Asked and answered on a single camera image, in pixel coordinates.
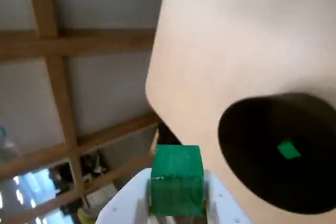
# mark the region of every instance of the green wooden block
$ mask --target green wooden block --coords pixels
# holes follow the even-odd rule
[[[158,145],[151,173],[154,215],[203,215],[204,172],[195,145]]]
[[[279,152],[285,157],[285,159],[293,159],[301,157],[301,154],[295,148],[291,141],[284,141],[278,146]]]

